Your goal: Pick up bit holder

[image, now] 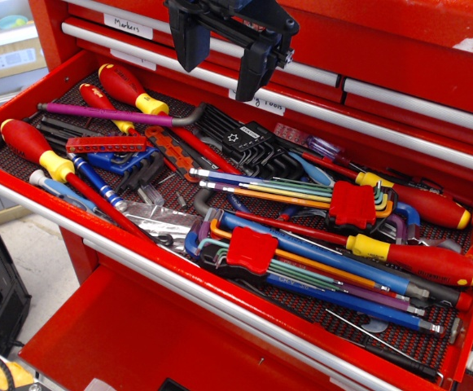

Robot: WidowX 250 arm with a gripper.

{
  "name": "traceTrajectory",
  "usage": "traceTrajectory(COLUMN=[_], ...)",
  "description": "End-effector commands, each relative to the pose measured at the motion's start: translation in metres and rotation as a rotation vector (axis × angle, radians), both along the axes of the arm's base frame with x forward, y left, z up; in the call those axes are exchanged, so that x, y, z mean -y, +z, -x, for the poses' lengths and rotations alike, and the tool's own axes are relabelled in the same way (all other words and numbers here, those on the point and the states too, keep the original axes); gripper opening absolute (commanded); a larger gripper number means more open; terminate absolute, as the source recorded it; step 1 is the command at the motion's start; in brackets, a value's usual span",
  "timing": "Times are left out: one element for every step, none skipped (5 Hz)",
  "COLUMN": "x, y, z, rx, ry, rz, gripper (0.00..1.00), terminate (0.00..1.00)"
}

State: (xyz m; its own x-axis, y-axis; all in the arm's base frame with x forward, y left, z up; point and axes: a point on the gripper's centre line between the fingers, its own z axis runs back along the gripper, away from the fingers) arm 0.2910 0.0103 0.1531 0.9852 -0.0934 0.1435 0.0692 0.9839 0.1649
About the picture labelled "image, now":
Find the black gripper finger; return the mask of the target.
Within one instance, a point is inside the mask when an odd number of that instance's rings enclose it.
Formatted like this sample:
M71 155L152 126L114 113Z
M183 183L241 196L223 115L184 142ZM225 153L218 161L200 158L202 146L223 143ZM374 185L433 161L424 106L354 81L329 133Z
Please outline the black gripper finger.
M237 101L250 101L269 82L277 65L274 54L277 43L276 38L260 38L244 50L235 95Z
M210 54L210 31L200 18L178 8L169 9L169 26L179 64L186 72L195 69Z

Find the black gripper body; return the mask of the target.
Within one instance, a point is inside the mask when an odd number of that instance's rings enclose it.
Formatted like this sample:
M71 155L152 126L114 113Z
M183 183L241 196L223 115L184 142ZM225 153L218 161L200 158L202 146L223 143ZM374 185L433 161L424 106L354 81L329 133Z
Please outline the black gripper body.
M276 66L291 62L291 39L300 26L276 1L165 1L164 6L190 12L212 33L246 49L260 38L276 38Z

